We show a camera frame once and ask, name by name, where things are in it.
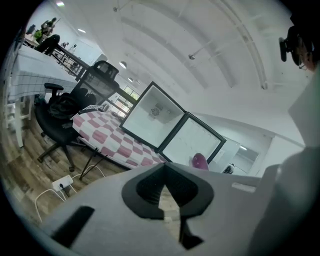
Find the checkered cushion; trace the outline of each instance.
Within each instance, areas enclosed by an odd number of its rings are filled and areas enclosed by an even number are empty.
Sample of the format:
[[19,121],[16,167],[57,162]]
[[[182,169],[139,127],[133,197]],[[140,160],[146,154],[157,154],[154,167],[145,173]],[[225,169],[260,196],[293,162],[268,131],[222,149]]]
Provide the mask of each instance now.
[[119,128],[120,121],[107,112],[89,112],[73,119],[73,128],[103,155],[132,168],[164,163],[165,159]]

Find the pink object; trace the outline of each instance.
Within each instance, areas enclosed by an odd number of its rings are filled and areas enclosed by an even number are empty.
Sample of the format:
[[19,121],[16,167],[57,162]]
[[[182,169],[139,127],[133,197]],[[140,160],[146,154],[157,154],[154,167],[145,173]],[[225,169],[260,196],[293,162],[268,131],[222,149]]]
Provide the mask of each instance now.
[[200,153],[196,153],[192,158],[192,166],[198,169],[209,171],[207,160],[204,155]]

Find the black backpack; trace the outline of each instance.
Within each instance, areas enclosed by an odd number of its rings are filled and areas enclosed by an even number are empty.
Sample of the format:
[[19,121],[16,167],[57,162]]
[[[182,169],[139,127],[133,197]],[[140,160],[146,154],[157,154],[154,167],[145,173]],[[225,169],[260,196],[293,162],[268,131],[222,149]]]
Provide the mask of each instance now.
[[51,103],[48,112],[54,118],[69,120],[80,110],[81,108],[76,100],[70,95],[70,93],[65,92]]

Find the white desk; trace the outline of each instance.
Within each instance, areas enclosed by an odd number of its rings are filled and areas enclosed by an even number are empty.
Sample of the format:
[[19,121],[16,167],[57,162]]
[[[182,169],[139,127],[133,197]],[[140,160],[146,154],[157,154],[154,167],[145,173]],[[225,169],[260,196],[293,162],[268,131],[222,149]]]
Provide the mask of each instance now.
[[32,35],[26,34],[24,36],[24,39],[29,45],[32,45],[33,47],[37,47],[39,45],[39,43]]
[[22,46],[12,68],[12,79],[9,88],[9,100],[15,101],[15,130],[19,147],[23,146],[21,135],[21,97],[30,96],[29,114],[34,95],[50,93],[45,83],[63,86],[64,93],[70,93],[77,85],[77,81],[51,57],[27,46]]

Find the white ceiling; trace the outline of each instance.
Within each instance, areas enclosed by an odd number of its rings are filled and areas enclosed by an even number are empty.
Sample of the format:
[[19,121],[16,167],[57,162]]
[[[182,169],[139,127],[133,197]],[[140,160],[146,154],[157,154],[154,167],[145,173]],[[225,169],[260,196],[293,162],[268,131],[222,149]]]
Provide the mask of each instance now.
[[215,101],[234,100],[246,108],[262,101],[264,108],[270,102],[272,110],[287,111],[311,76],[290,57],[280,59],[278,38],[286,37],[292,23],[278,1],[63,2],[59,10],[69,23],[86,31],[122,77],[139,80],[139,91],[153,80],[184,107],[201,105],[189,111],[209,114],[215,108],[217,114]]

